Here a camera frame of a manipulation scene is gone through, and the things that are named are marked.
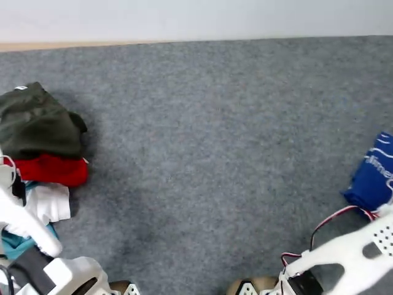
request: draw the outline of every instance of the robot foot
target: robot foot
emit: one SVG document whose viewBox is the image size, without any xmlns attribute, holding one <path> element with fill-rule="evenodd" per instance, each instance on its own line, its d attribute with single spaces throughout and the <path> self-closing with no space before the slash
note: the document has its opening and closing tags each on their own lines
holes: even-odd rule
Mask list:
<svg viewBox="0 0 393 295">
<path fill-rule="evenodd" d="M 130 281 L 113 281 L 109 283 L 109 287 L 120 292 L 121 295 L 139 295 L 137 287 Z"/>
<path fill-rule="evenodd" d="M 272 290 L 277 284 L 275 277 L 246 278 L 237 280 L 227 290 L 226 295 L 259 295 L 263 290 Z"/>
</svg>

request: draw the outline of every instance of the cable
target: cable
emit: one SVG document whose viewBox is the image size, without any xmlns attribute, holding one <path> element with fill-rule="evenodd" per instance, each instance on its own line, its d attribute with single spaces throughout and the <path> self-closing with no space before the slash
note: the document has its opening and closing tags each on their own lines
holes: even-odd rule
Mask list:
<svg viewBox="0 0 393 295">
<path fill-rule="evenodd" d="M 14 283 L 12 281 L 12 277 L 11 274 L 9 273 L 8 269 L 3 266 L 0 265 L 0 270 L 4 273 L 4 275 L 7 278 L 7 282 L 8 282 L 8 295 L 15 295 L 15 290 L 14 290 Z"/>
<path fill-rule="evenodd" d="M 283 252 L 281 254 L 281 262 L 284 265 L 284 267 L 288 265 L 288 262 L 285 260 L 285 257 L 299 258 L 299 257 L 301 257 L 301 254 L 295 254 L 295 253 L 291 253 L 291 252 Z"/>
<path fill-rule="evenodd" d="M 322 226 L 326 225 L 326 224 L 327 224 L 328 222 L 330 222 L 334 217 L 337 217 L 337 216 L 339 216 L 339 215 L 342 215 L 342 214 L 344 214 L 344 213 L 346 213 L 346 212 L 348 212 L 348 211 L 350 211 L 350 210 L 353 210 L 353 209 L 361 210 L 361 211 L 367 216 L 367 218 L 368 218 L 370 221 L 373 221 L 373 220 L 375 220 L 375 219 L 377 218 L 377 217 L 375 216 L 375 214 L 371 213 L 371 212 L 368 211 L 368 210 L 364 210 L 364 209 L 362 209 L 361 207 L 354 206 L 354 205 L 344 207 L 344 208 L 342 208 L 342 209 L 340 209 L 340 210 L 334 212 L 334 213 L 331 214 L 330 216 L 326 217 L 321 223 L 319 223 L 319 224 L 317 225 L 317 227 L 314 229 L 313 234 L 311 235 L 311 240 L 310 240 L 310 243 L 309 243 L 309 250 L 310 250 L 310 251 L 313 250 L 313 247 L 314 247 L 314 236 L 315 236 L 316 232 L 317 232 Z"/>
<path fill-rule="evenodd" d="M 285 271 L 287 270 L 287 267 L 284 266 L 284 270 L 282 271 L 282 275 L 285 275 Z M 284 288 L 282 287 L 282 280 L 280 280 L 280 288 L 281 288 L 281 295 L 284 295 Z"/>
</svg>

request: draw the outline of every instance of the dark green cloth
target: dark green cloth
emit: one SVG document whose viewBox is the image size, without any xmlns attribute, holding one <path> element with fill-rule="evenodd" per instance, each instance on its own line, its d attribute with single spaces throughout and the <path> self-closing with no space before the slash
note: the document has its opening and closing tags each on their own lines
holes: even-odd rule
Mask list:
<svg viewBox="0 0 393 295">
<path fill-rule="evenodd" d="M 80 135 L 86 131 L 82 118 L 68 112 L 38 82 L 0 96 L 0 148 L 12 158 L 80 158 Z"/>
</svg>

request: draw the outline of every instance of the teal cloth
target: teal cloth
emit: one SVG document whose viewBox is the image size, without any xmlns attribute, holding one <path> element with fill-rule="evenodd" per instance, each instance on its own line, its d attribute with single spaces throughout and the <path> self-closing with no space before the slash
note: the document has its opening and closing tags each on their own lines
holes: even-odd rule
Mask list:
<svg viewBox="0 0 393 295">
<path fill-rule="evenodd" d="M 48 230 L 56 237 L 57 233 L 51 224 L 47 225 Z M 10 234 L 8 231 L 3 230 L 1 233 L 2 247 L 7 259 L 14 260 L 18 258 L 27 249 L 36 245 L 32 238 L 23 238 L 19 235 Z"/>
</svg>

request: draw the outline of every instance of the black wire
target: black wire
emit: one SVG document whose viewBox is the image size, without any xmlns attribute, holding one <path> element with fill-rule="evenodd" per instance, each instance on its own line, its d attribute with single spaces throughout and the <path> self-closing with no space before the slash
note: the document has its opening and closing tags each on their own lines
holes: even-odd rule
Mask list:
<svg viewBox="0 0 393 295">
<path fill-rule="evenodd" d="M 287 267 L 284 267 L 284 270 L 282 271 L 282 274 L 285 275 L 285 271 L 287 270 Z M 284 295 L 284 288 L 282 287 L 282 280 L 280 282 L 280 286 L 281 286 L 281 295 Z"/>
<path fill-rule="evenodd" d="M 4 275 L 6 275 L 8 281 L 8 295 L 15 295 L 14 283 L 12 281 L 11 274 L 9 273 L 8 268 L 0 265 L 0 270 L 4 272 Z"/>
<path fill-rule="evenodd" d="M 317 233 L 319 229 L 314 230 L 313 234 L 311 235 L 311 239 L 309 241 L 309 250 L 312 251 L 313 250 L 313 244 L 314 244 L 314 236 Z"/>
</svg>

